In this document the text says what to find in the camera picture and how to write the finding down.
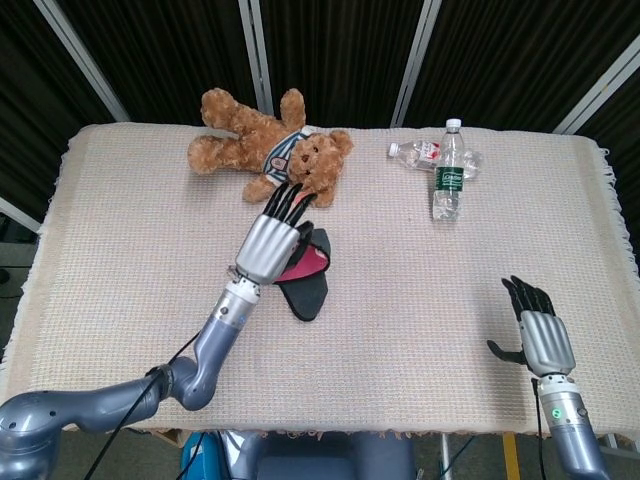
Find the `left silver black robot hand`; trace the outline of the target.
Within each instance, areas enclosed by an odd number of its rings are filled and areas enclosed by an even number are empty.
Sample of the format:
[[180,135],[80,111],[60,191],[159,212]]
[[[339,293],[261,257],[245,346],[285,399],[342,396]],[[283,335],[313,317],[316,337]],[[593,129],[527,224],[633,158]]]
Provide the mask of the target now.
[[281,184],[276,188],[249,229],[235,259],[235,271],[255,284],[268,285],[301,259],[314,224],[301,217],[315,193],[296,200],[303,185]]

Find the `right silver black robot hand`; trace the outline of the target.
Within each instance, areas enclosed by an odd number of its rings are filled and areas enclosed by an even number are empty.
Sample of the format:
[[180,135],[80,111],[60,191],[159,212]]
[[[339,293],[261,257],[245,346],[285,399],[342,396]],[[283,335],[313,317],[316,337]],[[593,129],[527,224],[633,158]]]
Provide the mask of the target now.
[[491,353],[501,361],[524,365],[538,378],[569,375],[576,360],[566,326],[556,315],[549,295],[519,277],[502,278],[518,325],[521,347],[503,350],[487,340]]

